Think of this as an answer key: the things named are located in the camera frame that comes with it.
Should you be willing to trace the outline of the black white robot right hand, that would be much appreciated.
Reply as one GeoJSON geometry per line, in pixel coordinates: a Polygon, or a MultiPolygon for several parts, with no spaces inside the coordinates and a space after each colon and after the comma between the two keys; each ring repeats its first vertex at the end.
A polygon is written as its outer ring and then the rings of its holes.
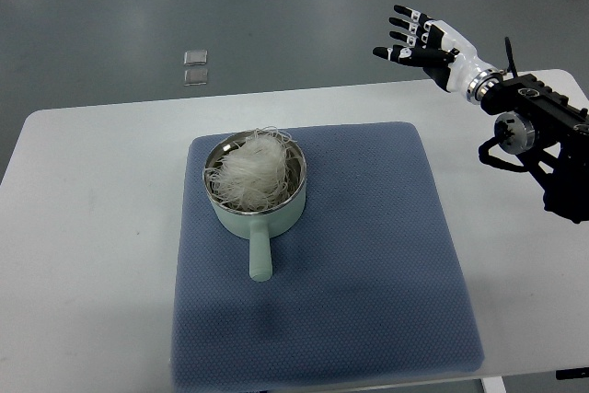
{"type": "Polygon", "coordinates": [[[407,6],[395,5],[389,19],[395,28],[390,47],[378,46],[373,55],[391,63],[421,68],[442,90],[463,94],[472,101],[476,89],[499,70],[482,61],[462,34],[445,23],[407,6]]]}

